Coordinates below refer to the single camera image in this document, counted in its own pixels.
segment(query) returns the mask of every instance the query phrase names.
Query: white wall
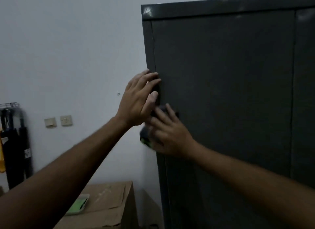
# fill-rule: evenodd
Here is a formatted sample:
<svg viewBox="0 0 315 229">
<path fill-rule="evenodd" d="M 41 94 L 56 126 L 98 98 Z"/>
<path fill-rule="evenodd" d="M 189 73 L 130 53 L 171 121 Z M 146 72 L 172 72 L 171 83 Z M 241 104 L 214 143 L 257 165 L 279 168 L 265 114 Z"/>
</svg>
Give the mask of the white wall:
<svg viewBox="0 0 315 229">
<path fill-rule="evenodd" d="M 0 103 L 27 112 L 35 170 L 101 127 L 126 83 L 146 68 L 141 4 L 193 0 L 0 0 Z M 58 117 L 71 114 L 72 127 Z M 56 116 L 47 129 L 44 118 Z M 142 221 L 144 189 L 161 207 L 155 154 L 134 127 L 92 183 L 133 180 Z M 5 175 L 0 185 L 6 186 Z"/>
</svg>

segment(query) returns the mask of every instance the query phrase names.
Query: forearm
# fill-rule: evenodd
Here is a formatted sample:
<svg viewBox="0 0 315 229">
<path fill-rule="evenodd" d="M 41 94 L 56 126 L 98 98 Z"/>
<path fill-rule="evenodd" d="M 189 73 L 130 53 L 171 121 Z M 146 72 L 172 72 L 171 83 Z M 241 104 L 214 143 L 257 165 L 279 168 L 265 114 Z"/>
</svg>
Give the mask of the forearm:
<svg viewBox="0 0 315 229">
<path fill-rule="evenodd" d="M 112 118 L 93 135 L 2 196 L 1 227 L 52 228 L 127 130 L 123 120 Z"/>
<path fill-rule="evenodd" d="M 192 143 L 191 159 L 205 171 L 295 228 L 315 228 L 313 189 L 261 167 Z"/>
</svg>

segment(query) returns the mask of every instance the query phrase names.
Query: hand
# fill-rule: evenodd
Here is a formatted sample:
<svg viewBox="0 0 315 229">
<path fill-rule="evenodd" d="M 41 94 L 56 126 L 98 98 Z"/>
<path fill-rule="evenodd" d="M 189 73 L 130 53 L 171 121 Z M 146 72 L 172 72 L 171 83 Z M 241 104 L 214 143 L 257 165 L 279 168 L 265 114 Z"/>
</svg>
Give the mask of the hand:
<svg viewBox="0 0 315 229">
<path fill-rule="evenodd" d="M 142 124 L 154 109 L 158 92 L 150 92 L 161 81 L 157 77 L 146 69 L 129 81 L 116 114 L 128 127 Z"/>
<path fill-rule="evenodd" d="M 169 104 L 166 104 L 166 109 L 169 117 L 155 107 L 154 111 L 158 119 L 152 117 L 146 122 L 152 148 L 159 153 L 190 158 L 194 140 Z"/>
</svg>

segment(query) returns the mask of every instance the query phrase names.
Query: cabinet door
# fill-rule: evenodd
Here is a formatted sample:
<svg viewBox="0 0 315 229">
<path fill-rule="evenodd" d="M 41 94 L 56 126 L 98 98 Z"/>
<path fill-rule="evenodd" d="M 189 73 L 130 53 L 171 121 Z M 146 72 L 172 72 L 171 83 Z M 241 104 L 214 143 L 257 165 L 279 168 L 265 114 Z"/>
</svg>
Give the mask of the cabinet door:
<svg viewBox="0 0 315 229">
<path fill-rule="evenodd" d="M 290 172 L 294 11 L 152 21 L 161 103 L 195 140 L 278 174 Z M 165 158 L 173 228 L 269 228 L 230 187 Z"/>
<path fill-rule="evenodd" d="M 292 178 L 315 188 L 315 8 L 296 12 Z"/>
</svg>

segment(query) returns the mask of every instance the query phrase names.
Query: wall switch plate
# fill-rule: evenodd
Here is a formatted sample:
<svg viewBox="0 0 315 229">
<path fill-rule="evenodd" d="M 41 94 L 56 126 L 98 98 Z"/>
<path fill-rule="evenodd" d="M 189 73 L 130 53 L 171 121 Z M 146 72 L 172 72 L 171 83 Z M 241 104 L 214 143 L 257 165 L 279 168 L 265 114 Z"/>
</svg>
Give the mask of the wall switch plate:
<svg viewBox="0 0 315 229">
<path fill-rule="evenodd" d="M 57 123 L 56 123 L 56 118 L 53 117 L 53 118 L 48 118 L 48 119 L 44 119 L 45 121 L 45 126 L 47 128 L 54 128 L 54 127 L 57 127 Z"/>
<path fill-rule="evenodd" d="M 72 125 L 72 117 L 71 115 L 60 116 L 60 122 L 62 126 L 70 126 Z"/>
</svg>

